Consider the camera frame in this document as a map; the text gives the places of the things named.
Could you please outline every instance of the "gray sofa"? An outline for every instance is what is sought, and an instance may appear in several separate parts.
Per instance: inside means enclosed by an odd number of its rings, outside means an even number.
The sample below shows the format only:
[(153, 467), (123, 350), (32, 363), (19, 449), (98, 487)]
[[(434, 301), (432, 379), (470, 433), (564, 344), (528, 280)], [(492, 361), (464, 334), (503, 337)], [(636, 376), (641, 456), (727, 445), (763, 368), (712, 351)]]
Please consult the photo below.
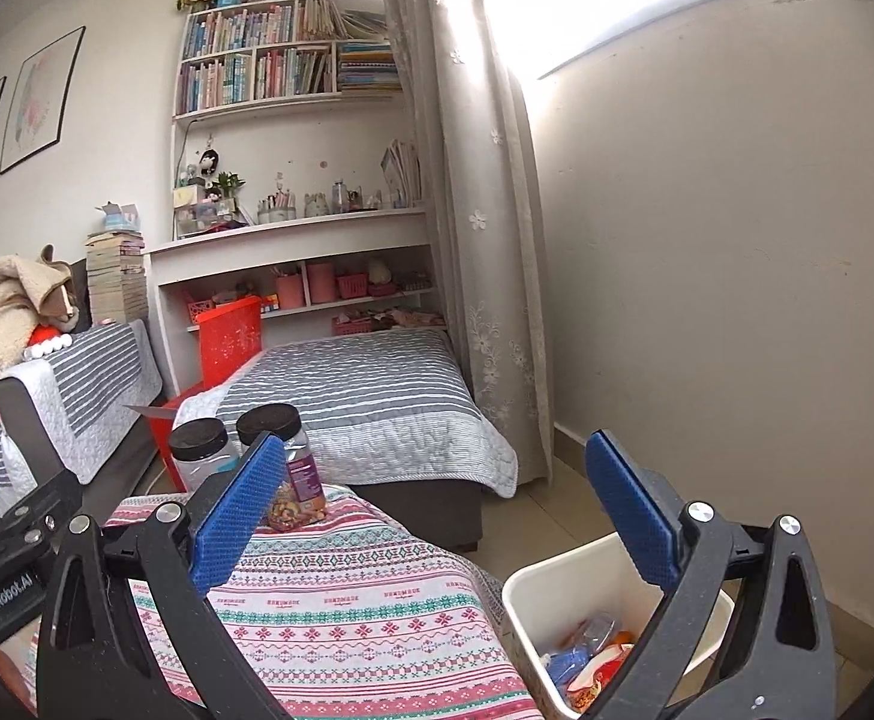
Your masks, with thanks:
[[(90, 327), (90, 301), (86, 289), (85, 261), (71, 266), (74, 290), (80, 306), (80, 322), (75, 333)], [(40, 485), (64, 469), (40, 422), (40, 415), (21, 382), (14, 378), (0, 380), (0, 413), (4, 430), (20, 448)], [(150, 429), (144, 418), (139, 418), (124, 437), (117, 450), (107, 459), (93, 480), (83, 488), (83, 509), (98, 522), (106, 520), (120, 501), (133, 493), (144, 471), (157, 454)]]

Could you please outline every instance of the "curtain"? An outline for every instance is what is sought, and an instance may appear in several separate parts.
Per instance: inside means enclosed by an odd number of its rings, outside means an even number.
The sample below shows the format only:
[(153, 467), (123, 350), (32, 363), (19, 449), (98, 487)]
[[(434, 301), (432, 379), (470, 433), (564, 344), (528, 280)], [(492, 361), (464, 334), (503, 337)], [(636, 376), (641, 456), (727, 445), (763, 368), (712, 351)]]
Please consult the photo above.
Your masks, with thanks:
[(520, 482), (550, 476), (545, 258), (523, 95), (483, 0), (385, 3), (451, 341), (477, 406), (516, 450)]

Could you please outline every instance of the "trash can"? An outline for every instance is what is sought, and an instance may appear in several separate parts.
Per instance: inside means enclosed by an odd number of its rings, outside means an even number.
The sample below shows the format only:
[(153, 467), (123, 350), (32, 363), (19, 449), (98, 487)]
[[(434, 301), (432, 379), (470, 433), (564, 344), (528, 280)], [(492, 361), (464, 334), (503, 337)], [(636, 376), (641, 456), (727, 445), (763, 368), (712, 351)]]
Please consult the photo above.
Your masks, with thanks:
[[(616, 533), (528, 565), (507, 579), (503, 605), (513, 632), (512, 657), (547, 720), (576, 720), (579, 713), (547, 676), (540, 654), (597, 611), (611, 613), (621, 629), (640, 635), (662, 597), (659, 587), (640, 578)], [(720, 648), (732, 612), (733, 601), (721, 590), (686, 673)]]

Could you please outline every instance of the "white wall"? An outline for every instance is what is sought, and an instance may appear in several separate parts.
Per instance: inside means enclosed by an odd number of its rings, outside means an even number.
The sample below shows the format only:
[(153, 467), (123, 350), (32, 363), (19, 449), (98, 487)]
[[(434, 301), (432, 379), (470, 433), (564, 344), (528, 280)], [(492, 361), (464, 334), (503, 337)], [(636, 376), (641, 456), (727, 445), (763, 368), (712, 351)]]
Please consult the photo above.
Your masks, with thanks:
[[(184, 29), (184, 17), (176, 12), (175, 3), (0, 0), (0, 76), (8, 76), (0, 105), (0, 143), (23, 59), (78, 26), (88, 28), (70, 86), (61, 142), (0, 175), (0, 255), (35, 257), (42, 245), (52, 242), (62, 258), (82, 258), (83, 239), (102, 220), (94, 208), (107, 201), (135, 202), (150, 244), (170, 239), (170, 115)], [(326, 114), (321, 121), (332, 124), (337, 121), (333, 116)], [(341, 116), (350, 117), (346, 121), (352, 125), (352, 115)], [(269, 127), (278, 128), (275, 140), (301, 144), (288, 157), (301, 159), (309, 135), (295, 130), (302, 119), (275, 116), (267, 121)], [(386, 134), (386, 140), (403, 134), (403, 130), (390, 132), (395, 122), (402, 124), (392, 109), (367, 112), (362, 122), (364, 127), (374, 127), (381, 138)], [(217, 143), (227, 170), (241, 173), (260, 172), (259, 163), (272, 165), (277, 157), (265, 132), (249, 148), (234, 146), (227, 152), (225, 146), (226, 139)], [(340, 146), (315, 146), (321, 153), (332, 152), (334, 172), (346, 172), (345, 148), (342, 153)], [(349, 169), (369, 175), (371, 166), (361, 161), (364, 157), (359, 151)], [(382, 187), (382, 175), (379, 178)], [(308, 180), (301, 177), (301, 184)], [(365, 189), (371, 188), (369, 178), (361, 180)], [(293, 188), (302, 199), (304, 191), (328, 191), (332, 179), (325, 183)], [(272, 191), (269, 177), (261, 175), (248, 183), (243, 199), (256, 208), (261, 191)]]
[(721, 0), (527, 89), (555, 413), (804, 523), (874, 625), (874, 0)]

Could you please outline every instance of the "metal screw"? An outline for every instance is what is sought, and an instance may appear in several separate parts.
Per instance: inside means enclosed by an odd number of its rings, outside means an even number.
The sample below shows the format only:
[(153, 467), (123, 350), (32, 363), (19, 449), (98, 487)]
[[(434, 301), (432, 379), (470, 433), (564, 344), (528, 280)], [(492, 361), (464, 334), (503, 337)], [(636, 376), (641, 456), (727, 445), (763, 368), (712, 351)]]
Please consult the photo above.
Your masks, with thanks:
[(713, 507), (702, 501), (694, 501), (686, 510), (697, 522), (709, 522), (713, 519)]
[(790, 514), (784, 514), (780, 518), (780, 528), (790, 533), (791, 536), (795, 536), (800, 532), (800, 521), (796, 517), (791, 517)]
[(78, 514), (70, 520), (70, 533), (83, 533), (90, 527), (90, 517), (86, 514)]
[(157, 509), (157, 519), (160, 520), (160, 522), (174, 522), (181, 514), (181, 507), (176, 503), (165, 503)]

